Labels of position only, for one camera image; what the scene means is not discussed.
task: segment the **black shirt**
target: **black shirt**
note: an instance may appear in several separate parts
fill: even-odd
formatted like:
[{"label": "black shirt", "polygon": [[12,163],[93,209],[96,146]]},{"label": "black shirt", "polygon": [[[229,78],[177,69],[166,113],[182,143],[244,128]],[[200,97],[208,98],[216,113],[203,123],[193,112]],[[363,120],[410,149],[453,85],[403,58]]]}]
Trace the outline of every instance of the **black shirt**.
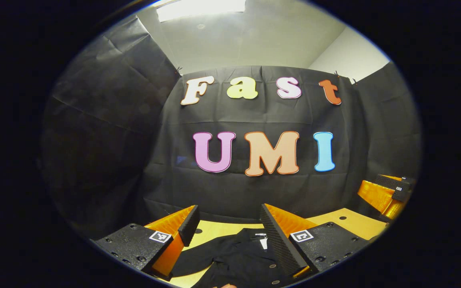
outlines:
[{"label": "black shirt", "polygon": [[256,236],[258,233],[266,231],[244,228],[236,235],[217,237],[185,250],[172,269],[172,275],[189,275],[211,265],[192,288],[220,288],[226,284],[237,288],[271,288],[292,283],[277,265],[273,248],[262,248],[260,239],[263,236]]}]

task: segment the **ceiling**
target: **ceiling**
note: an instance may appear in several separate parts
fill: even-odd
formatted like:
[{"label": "ceiling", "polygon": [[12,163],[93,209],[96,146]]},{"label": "ceiling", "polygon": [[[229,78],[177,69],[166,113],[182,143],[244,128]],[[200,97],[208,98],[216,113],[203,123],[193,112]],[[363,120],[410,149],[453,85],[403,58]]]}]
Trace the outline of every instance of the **ceiling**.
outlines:
[{"label": "ceiling", "polygon": [[253,65],[308,68],[345,28],[299,0],[247,0],[243,13],[163,23],[152,6],[137,16],[181,74]]}]

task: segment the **wooden table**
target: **wooden table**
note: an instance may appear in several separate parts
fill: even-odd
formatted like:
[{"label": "wooden table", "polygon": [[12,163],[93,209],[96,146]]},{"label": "wooden table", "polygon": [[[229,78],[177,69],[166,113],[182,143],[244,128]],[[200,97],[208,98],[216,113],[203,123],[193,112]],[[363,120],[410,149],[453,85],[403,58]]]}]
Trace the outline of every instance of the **wooden table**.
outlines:
[{"label": "wooden table", "polygon": [[[382,233],[385,229],[385,222],[374,220],[372,218],[360,215],[346,208],[339,209],[334,212],[330,212],[324,215],[307,218],[309,221],[314,222],[316,225],[321,225],[326,222],[334,222],[346,230],[354,233],[355,235],[362,237],[366,240],[375,237]],[[206,243],[216,237],[234,235],[241,231],[242,228],[263,228],[262,224],[229,224],[219,223],[201,220],[197,228],[202,230],[202,233],[194,234],[190,247],[185,247],[183,250],[187,250],[196,247],[200,244]],[[207,267],[197,273],[182,277],[172,277],[168,282],[181,288],[190,288],[204,275]]]}]

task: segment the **white wall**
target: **white wall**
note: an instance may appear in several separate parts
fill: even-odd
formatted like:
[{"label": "white wall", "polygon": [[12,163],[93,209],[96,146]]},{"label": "white wall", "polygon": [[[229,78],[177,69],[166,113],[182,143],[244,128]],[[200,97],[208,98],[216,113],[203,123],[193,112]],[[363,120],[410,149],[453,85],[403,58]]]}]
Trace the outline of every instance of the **white wall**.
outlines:
[{"label": "white wall", "polygon": [[390,59],[373,43],[350,27],[309,66],[309,69],[334,73],[348,77],[353,83],[378,71]]}]

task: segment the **purple letter u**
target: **purple letter u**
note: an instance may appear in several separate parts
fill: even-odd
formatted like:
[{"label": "purple letter u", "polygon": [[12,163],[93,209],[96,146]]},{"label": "purple letter u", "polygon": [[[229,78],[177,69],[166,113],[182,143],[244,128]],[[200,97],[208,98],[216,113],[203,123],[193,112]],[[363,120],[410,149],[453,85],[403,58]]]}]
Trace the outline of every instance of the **purple letter u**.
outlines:
[{"label": "purple letter u", "polygon": [[236,133],[218,133],[218,139],[222,142],[222,158],[219,162],[212,162],[209,159],[208,144],[211,138],[211,133],[207,132],[199,132],[193,135],[193,139],[195,140],[195,160],[197,160],[197,165],[204,171],[213,173],[223,172],[231,165],[232,140],[236,138]]}]

